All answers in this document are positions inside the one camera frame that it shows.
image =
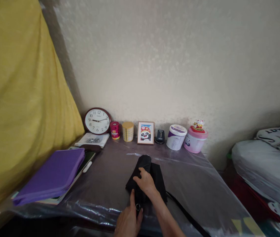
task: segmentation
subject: paper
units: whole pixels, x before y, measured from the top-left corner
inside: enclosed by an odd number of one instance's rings
[[[86,133],[80,141],[75,143],[75,146],[81,146],[84,144],[89,145],[99,145],[101,148],[103,148],[107,142],[107,139],[109,138],[109,133],[103,134],[103,135],[95,135],[92,133]]]

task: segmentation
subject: forearm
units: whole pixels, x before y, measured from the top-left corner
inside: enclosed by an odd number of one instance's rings
[[[157,219],[161,226],[162,234],[164,237],[168,236],[180,236],[184,237],[184,233],[178,226],[177,222],[171,215],[167,206],[165,205],[160,193],[154,192],[150,197],[152,205],[155,209]]]

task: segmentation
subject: book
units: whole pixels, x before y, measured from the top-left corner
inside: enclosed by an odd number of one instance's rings
[[[103,148],[109,138],[109,133],[103,135],[95,135],[93,133],[86,133],[77,143],[75,146],[81,146],[84,144],[88,145],[99,145]]]
[[[72,150],[72,149],[79,149],[79,147],[75,147],[75,146],[72,146],[70,147],[68,150]],[[87,151],[85,152],[85,158],[83,160],[83,162],[81,163],[80,167],[78,168],[78,171],[76,173],[76,176],[75,178],[73,179],[71,185],[69,186],[68,190],[66,193],[64,193],[63,195],[61,196],[58,196],[58,197],[53,197],[53,198],[47,198],[47,199],[43,199],[43,200],[38,200],[36,202],[38,203],[44,203],[44,204],[52,204],[52,205],[58,205],[63,199],[64,197],[67,195],[67,193],[69,192],[69,190],[72,188],[72,186],[74,185],[74,183],[77,181],[77,179],[81,176],[82,174],[82,171],[84,170],[84,168],[86,167],[86,165],[94,158],[95,156],[95,152],[93,151]],[[11,199],[14,199],[17,194],[19,192],[15,192],[13,194],[13,196],[11,197]]]
[[[66,193],[85,158],[85,149],[57,150],[13,199],[15,206]]]

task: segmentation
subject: yellow curtain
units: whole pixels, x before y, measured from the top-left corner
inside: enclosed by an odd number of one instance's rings
[[[38,0],[0,0],[0,202],[83,133]]]

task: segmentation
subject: can lid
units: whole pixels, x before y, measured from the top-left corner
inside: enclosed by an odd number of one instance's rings
[[[206,129],[204,129],[204,133],[198,133],[198,132],[194,132],[193,130],[192,130],[192,128],[189,128],[188,129],[188,133],[191,135],[191,136],[193,136],[193,137],[195,137],[195,138],[198,138],[198,139],[207,139],[207,137],[208,137],[208,131],[206,130]]]
[[[124,122],[123,123],[123,127],[124,128],[133,128],[133,123],[132,122]]]
[[[111,127],[119,126],[119,122],[113,121],[109,124]]]
[[[183,137],[187,134],[187,129],[181,125],[173,124],[170,126],[170,132],[176,136]]]

